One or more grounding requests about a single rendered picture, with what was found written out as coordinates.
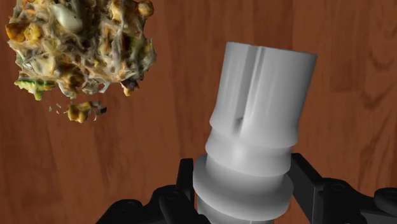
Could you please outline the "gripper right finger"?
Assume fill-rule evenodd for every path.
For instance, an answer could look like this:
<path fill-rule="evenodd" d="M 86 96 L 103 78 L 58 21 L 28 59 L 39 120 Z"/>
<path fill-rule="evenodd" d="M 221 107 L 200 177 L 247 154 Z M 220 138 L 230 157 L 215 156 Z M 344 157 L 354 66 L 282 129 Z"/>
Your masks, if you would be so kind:
<path fill-rule="evenodd" d="M 344 180 L 322 177 L 299 153 L 291 154 L 288 176 L 310 224 L 397 224 L 395 187 L 364 195 Z"/>

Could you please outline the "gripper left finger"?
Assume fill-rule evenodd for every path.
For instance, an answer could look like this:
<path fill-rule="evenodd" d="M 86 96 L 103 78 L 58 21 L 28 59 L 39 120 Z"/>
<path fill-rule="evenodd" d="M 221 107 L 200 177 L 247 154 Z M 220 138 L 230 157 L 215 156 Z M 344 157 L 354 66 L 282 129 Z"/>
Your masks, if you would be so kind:
<path fill-rule="evenodd" d="M 193 160 L 182 158 L 176 184 L 157 188 L 145 206 L 136 199 L 118 200 L 95 224 L 211 224 L 194 203 Z"/>

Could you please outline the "white ribbed cylinder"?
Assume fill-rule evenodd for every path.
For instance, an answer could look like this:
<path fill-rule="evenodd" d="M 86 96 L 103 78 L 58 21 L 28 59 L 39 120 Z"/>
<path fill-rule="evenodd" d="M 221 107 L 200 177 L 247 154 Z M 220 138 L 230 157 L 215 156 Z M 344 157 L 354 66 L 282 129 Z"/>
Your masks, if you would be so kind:
<path fill-rule="evenodd" d="M 287 211 L 291 150 L 316 60 L 226 44 L 205 155 L 193 169 L 197 210 L 211 224 L 273 224 Z"/>

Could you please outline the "small yellow food crumb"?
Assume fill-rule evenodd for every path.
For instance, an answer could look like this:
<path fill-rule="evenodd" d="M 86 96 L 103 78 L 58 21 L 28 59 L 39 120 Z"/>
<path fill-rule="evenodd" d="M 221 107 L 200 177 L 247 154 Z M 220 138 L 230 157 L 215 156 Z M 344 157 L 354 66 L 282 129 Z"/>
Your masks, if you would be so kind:
<path fill-rule="evenodd" d="M 97 117 L 106 111 L 107 107 L 100 101 L 87 101 L 68 105 L 65 114 L 70 121 L 83 123 L 91 114 L 94 115 L 94 121 L 96 121 Z"/>

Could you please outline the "pile of mixed food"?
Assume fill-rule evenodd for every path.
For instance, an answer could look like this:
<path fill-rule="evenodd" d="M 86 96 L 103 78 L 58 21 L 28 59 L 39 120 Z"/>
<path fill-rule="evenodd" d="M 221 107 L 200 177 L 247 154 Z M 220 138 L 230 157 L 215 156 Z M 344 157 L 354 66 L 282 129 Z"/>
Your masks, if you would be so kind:
<path fill-rule="evenodd" d="M 156 60 L 144 35 L 153 12 L 151 0 L 16 0 L 5 27 L 16 86 L 36 100 L 56 87 L 74 99 L 113 83 L 130 95 Z"/>

